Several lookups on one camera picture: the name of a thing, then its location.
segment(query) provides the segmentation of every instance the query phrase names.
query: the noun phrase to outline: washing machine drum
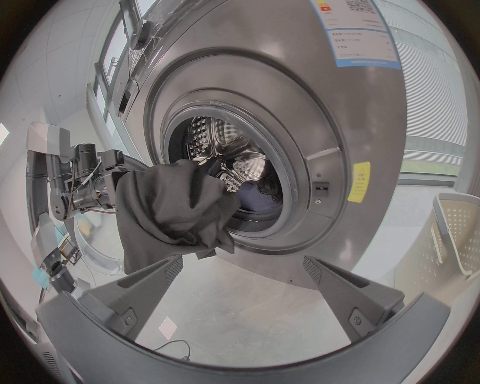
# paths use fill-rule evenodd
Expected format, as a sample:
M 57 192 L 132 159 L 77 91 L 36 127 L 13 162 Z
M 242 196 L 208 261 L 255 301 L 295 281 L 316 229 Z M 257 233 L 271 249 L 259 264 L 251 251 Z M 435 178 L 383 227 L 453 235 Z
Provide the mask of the washing machine drum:
M 315 2 L 178 3 L 150 12 L 154 37 L 124 64 L 120 116 L 143 160 L 190 159 L 237 192 L 228 227 L 244 259 L 351 269 L 398 179 L 401 69 L 340 66 Z

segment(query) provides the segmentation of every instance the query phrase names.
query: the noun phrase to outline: dark gray garment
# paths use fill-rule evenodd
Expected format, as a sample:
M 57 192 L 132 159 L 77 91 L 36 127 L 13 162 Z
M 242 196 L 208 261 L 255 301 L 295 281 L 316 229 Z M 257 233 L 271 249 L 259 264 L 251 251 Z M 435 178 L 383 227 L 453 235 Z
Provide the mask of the dark gray garment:
M 125 174 L 115 200 L 126 274 L 173 255 L 204 255 L 215 247 L 233 253 L 225 224 L 240 207 L 238 198 L 192 161 Z

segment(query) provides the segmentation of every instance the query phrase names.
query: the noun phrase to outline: gray tile floor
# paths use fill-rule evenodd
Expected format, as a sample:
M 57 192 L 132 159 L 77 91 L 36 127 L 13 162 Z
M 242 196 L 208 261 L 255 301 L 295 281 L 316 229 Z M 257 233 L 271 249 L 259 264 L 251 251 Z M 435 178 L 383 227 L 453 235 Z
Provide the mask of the gray tile floor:
M 185 339 L 191 361 L 223 366 L 292 363 L 334 351 L 349 339 L 318 291 L 246 271 L 217 257 L 184 256 L 170 286 L 136 342 L 155 349 L 168 340 L 159 326 L 178 327 L 170 340 Z M 161 353 L 181 358 L 183 343 Z

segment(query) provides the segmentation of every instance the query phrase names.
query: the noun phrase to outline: laundry basket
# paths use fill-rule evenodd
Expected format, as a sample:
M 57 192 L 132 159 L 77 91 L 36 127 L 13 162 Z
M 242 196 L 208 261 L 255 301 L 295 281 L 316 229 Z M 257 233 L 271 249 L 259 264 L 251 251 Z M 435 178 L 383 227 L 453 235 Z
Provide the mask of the laundry basket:
M 395 269 L 405 303 L 422 292 L 439 296 L 446 283 L 480 274 L 480 198 L 440 193 L 417 239 Z

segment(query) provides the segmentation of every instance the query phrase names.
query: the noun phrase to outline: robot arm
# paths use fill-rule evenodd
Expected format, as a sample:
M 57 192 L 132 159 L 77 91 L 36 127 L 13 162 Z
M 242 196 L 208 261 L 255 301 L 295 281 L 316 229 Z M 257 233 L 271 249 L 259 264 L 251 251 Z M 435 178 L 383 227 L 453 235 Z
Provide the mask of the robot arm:
M 95 144 L 71 148 L 68 130 L 38 122 L 29 128 L 27 150 L 26 194 L 35 262 L 48 273 L 56 291 L 72 292 L 76 283 L 62 264 L 48 213 L 65 222 L 76 243 L 73 213 L 115 206 L 117 182 L 128 172 L 125 157 L 115 149 L 97 154 Z

